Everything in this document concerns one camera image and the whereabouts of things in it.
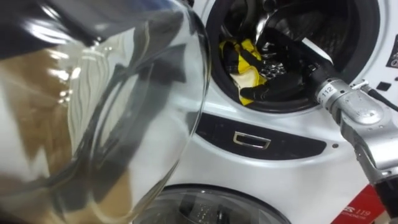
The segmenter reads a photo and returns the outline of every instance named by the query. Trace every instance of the yellow cloth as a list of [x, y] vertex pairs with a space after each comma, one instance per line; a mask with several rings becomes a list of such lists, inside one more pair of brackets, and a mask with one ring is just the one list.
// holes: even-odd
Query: yellow cloth
[[[261, 60], [261, 55], [257, 51], [257, 48], [252, 44], [252, 42], [249, 39], [245, 39], [244, 41], [241, 42], [241, 44], [237, 44], [236, 40], [226, 40], [220, 43], [220, 49], [221, 51], [224, 49], [225, 43], [231, 42], [234, 45], [235, 51], [239, 54], [239, 61], [238, 61], [238, 74], [229, 74], [231, 75], [232, 79], [235, 82], [235, 85], [238, 88], [238, 91], [240, 91], [242, 88], [247, 88], [247, 87], [254, 87], [258, 85], [264, 84], [267, 80], [260, 76], [259, 72], [257, 71], [257, 68], [250, 65], [243, 57], [241, 56], [241, 50], [247, 50], [250, 52], [253, 56], [255, 56], [258, 60]], [[246, 106], [250, 103], [252, 103], [252, 100], [246, 99], [239, 95], [239, 99], [242, 103], [242, 105]]]

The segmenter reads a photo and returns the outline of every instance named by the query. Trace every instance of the chrome handle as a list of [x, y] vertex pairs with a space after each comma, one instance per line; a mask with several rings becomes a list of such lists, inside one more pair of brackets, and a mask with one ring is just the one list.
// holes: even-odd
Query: chrome handle
[[[245, 143], [245, 142], [239, 141], [238, 137], [261, 141], [264, 144], [255, 145], [255, 144]], [[269, 147], [269, 144], [271, 143], [271, 140], [270, 139], [266, 139], [266, 138], [262, 138], [262, 137], [258, 137], [258, 136], [253, 136], [251, 134], [245, 134], [245, 133], [241, 133], [239, 131], [235, 131], [234, 142], [236, 144], [241, 145], [241, 146], [252, 147], [252, 148], [255, 148], [255, 149], [267, 149]]]

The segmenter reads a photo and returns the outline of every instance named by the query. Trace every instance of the washing machine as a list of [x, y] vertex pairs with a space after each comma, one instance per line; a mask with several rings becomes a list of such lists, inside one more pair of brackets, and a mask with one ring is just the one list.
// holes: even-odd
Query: washing machine
[[[134, 223], [331, 223], [368, 184], [353, 147], [330, 114], [304, 96], [242, 106], [218, 50], [236, 1], [190, 3], [211, 45], [207, 100], [168, 186]], [[326, 5], [332, 13], [322, 11], [308, 38], [344, 81], [366, 79], [397, 103], [398, 1]]]

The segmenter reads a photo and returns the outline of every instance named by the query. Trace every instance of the black panel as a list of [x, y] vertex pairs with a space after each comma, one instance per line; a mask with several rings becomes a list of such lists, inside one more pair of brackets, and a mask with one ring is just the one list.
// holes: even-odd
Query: black panel
[[[236, 132], [270, 139], [267, 149], [242, 146], [233, 141]], [[213, 145], [241, 156], [273, 161], [303, 159], [321, 154], [326, 143], [323, 141], [287, 134], [271, 129], [260, 128], [210, 114], [202, 114], [197, 134]], [[257, 140], [245, 140], [249, 144], [259, 144]]]
[[396, 35], [394, 46], [386, 66], [390, 68], [398, 68], [398, 35]]
[[381, 91], [388, 91], [391, 87], [391, 83], [380, 82], [376, 89]]

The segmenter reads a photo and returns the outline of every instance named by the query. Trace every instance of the black cable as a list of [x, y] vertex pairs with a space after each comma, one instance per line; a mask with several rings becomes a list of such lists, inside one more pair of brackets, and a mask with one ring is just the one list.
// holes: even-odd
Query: black cable
[[398, 106], [395, 104], [391, 103], [389, 100], [387, 100], [384, 96], [382, 96], [379, 92], [376, 90], [372, 89], [368, 91], [368, 95], [379, 100], [380, 102], [384, 103], [385, 105], [389, 106], [391, 109], [394, 111], [398, 112]]

